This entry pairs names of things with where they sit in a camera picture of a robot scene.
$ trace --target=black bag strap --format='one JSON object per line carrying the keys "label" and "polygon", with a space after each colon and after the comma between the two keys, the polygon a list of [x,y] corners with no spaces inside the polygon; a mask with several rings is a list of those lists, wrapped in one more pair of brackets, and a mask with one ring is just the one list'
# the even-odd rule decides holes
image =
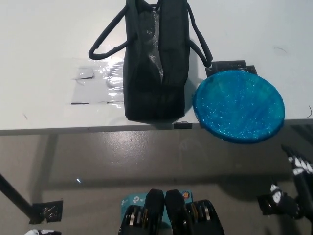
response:
{"label": "black bag strap", "polygon": [[121,21],[121,19],[126,15],[126,12],[129,10],[129,6],[126,4],[125,7],[115,16],[115,18],[109,23],[106,29],[101,33],[98,39],[95,41],[93,46],[91,47],[88,56],[92,60],[102,60],[108,58],[109,56],[117,53],[121,49],[127,47],[131,44],[136,38],[137,35],[133,36],[131,39],[126,40],[126,42],[121,45],[114,47],[112,50],[103,54],[95,54],[94,51],[99,48],[99,46],[103,43],[103,41],[107,38],[107,36],[111,33],[111,31],[117,26],[117,24]]}
{"label": "black bag strap", "polygon": [[139,13],[136,6],[136,0],[126,0],[126,5],[128,5],[132,14],[133,25],[137,33],[136,38],[139,40],[139,45],[142,45],[142,36],[139,28]]}
{"label": "black bag strap", "polygon": [[202,54],[200,48],[191,40],[189,40],[189,46],[191,47],[192,50],[195,51],[195,53],[198,54],[198,56],[200,57],[200,59],[202,60],[204,66],[206,66],[207,68],[211,66],[211,62],[213,60],[212,54],[210,52],[209,47],[206,44],[206,41],[204,39],[204,37],[202,36],[202,34],[200,33],[197,25],[196,25],[196,21],[195,21],[195,17],[194,14],[191,11],[190,5],[187,4],[187,10],[189,12],[189,16],[190,16],[190,21],[191,21],[191,25],[194,28],[194,31],[196,32],[196,35],[200,41],[200,45],[204,51],[205,56]]}

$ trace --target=clear plastic bag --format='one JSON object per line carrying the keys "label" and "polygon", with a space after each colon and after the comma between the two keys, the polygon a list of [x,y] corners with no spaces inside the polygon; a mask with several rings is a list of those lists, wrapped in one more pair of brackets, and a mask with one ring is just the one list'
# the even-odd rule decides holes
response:
{"label": "clear plastic bag", "polygon": [[72,104],[123,102],[123,58],[88,60],[78,68]]}

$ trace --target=blue box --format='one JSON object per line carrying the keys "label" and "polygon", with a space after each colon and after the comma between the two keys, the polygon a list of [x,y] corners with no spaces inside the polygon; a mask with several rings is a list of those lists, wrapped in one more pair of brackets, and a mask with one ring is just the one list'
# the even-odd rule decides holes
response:
{"label": "blue box", "polygon": [[[184,197],[185,203],[189,203],[189,202],[193,201],[192,200],[192,194],[191,194],[190,190],[179,190],[179,191],[182,194],[182,196]],[[123,220],[125,212],[130,205],[137,205],[137,206],[143,207],[145,205],[147,194],[148,194],[147,192],[145,192],[145,193],[133,193],[133,194],[129,194],[127,197],[125,197],[121,202],[121,207],[122,207],[121,220]],[[161,228],[165,229],[165,228],[171,228],[171,227],[172,227],[172,225],[171,225],[170,219],[168,218],[166,207],[164,206]]]}

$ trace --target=black tote bag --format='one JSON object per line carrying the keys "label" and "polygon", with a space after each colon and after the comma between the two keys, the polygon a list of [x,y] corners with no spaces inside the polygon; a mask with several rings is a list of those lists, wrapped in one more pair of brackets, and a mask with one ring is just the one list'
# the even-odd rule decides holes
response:
{"label": "black tote bag", "polygon": [[[188,13],[201,47],[189,38]],[[127,40],[104,54],[95,54],[105,38],[125,16]],[[105,59],[126,47],[123,86],[125,115],[129,120],[161,120],[184,116],[184,85],[192,48],[205,67],[211,52],[199,32],[187,0],[126,0],[89,51],[93,60]]]}

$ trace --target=blue glittery plate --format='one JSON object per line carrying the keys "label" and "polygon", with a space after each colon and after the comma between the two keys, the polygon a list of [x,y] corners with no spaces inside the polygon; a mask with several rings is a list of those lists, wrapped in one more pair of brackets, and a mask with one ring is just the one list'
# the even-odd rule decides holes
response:
{"label": "blue glittery plate", "polygon": [[283,126],[285,106],[263,78],[229,70],[204,80],[193,97],[199,123],[215,136],[236,143],[256,143]]}

